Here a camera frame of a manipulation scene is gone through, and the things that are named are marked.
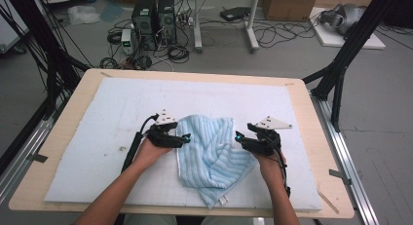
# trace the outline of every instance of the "towel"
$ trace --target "towel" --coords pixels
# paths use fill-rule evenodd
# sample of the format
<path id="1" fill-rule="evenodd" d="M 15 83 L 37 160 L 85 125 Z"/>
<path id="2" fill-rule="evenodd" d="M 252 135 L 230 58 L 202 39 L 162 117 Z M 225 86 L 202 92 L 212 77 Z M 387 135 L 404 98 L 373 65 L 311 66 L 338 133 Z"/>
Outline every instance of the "towel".
<path id="1" fill-rule="evenodd" d="M 177 150 L 179 179 L 196 188 L 208 208 L 221 200 L 256 164 L 242 148 L 235 148 L 232 118 L 192 115 L 181 119 L 176 134 L 191 133 L 191 142 Z"/>

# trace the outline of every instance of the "gray floor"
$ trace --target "gray floor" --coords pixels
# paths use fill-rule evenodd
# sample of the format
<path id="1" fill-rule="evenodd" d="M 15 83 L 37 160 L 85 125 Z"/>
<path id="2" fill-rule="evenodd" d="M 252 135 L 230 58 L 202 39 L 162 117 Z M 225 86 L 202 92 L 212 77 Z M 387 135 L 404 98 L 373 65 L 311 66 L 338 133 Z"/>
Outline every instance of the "gray floor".
<path id="1" fill-rule="evenodd" d="M 83 0 L 58 6 L 91 5 L 99 13 L 107 2 L 93 4 Z M 203 11 L 216 17 L 217 10 Z M 66 29 L 92 64 L 107 56 L 106 31 L 131 12 L 123 11 L 112 22 L 67 26 Z M 322 47 L 318 39 L 295 39 L 271 49 L 249 52 L 241 27 L 203 26 L 204 52 L 193 52 L 190 60 L 173 64 L 176 72 L 304 78 L 324 68 L 339 49 Z M 341 107 L 341 129 L 346 138 L 359 177 L 380 224 L 413 224 L 413 52 L 377 33 L 385 43 L 384 51 L 362 50 L 346 75 Z M 387 33 L 413 47 L 413 36 Z M 73 44 L 66 41 L 71 54 L 82 59 Z M 45 98 L 44 87 L 29 54 L 0 56 L 0 154 L 12 143 L 36 108 Z M 166 63 L 152 69 L 171 71 Z M 311 89 L 315 83 L 308 85 Z M 0 206 L 2 224 L 69 224 L 78 213 L 44 213 L 11 211 L 7 203 Z M 314 224 L 302 219 L 303 224 Z M 323 224 L 361 224 L 357 216 L 350 220 L 323 219 Z"/>

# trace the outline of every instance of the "computer tower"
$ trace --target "computer tower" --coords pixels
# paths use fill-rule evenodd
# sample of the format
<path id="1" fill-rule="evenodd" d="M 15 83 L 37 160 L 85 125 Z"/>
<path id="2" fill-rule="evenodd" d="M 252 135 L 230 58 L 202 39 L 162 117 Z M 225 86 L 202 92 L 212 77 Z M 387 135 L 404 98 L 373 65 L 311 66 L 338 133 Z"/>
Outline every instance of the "computer tower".
<path id="1" fill-rule="evenodd" d="M 156 35 L 161 28 L 156 0 L 136 0 L 131 20 L 139 48 L 149 51 L 157 50 L 158 37 Z"/>
<path id="2" fill-rule="evenodd" d="M 163 39 L 166 39 L 169 44 L 176 44 L 174 0 L 159 0 L 158 15 Z"/>

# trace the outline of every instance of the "forearm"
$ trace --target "forearm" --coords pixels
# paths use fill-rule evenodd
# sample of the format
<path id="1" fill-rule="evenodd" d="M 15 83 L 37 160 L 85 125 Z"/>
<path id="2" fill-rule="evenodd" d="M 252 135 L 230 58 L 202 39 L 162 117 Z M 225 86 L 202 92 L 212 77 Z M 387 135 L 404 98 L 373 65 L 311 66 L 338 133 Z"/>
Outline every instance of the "forearm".
<path id="1" fill-rule="evenodd" d="M 75 224 L 112 225 L 131 189 L 144 170 L 145 168 L 140 164 L 133 163 L 94 200 L 82 216 L 76 220 Z"/>
<path id="2" fill-rule="evenodd" d="M 283 188 L 282 184 L 267 184 L 273 204 L 273 216 L 275 225 L 299 224 L 294 208 Z"/>

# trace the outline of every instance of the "wooden table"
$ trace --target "wooden table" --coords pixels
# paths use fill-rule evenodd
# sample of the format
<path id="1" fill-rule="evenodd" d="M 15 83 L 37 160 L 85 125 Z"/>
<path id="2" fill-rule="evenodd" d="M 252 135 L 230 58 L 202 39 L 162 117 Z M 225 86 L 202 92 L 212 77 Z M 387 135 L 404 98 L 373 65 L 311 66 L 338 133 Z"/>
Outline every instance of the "wooden table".
<path id="1" fill-rule="evenodd" d="M 39 154 L 49 157 L 45 163 L 33 162 L 10 200 L 10 209 L 44 211 L 83 211 L 88 204 L 45 203 L 43 201 L 55 176 L 59 160 L 73 137 L 79 122 L 105 77 L 153 80 L 221 82 L 286 87 L 294 108 L 313 177 L 317 184 L 322 210 L 296 211 L 299 217 L 351 218 L 354 209 L 341 178 L 329 175 L 337 170 L 319 118 L 304 83 L 299 79 L 212 75 L 174 72 L 124 71 L 90 69 L 68 101 Z M 272 216 L 269 209 L 214 208 L 179 206 L 124 206 L 124 213 L 157 213 L 188 215 Z"/>

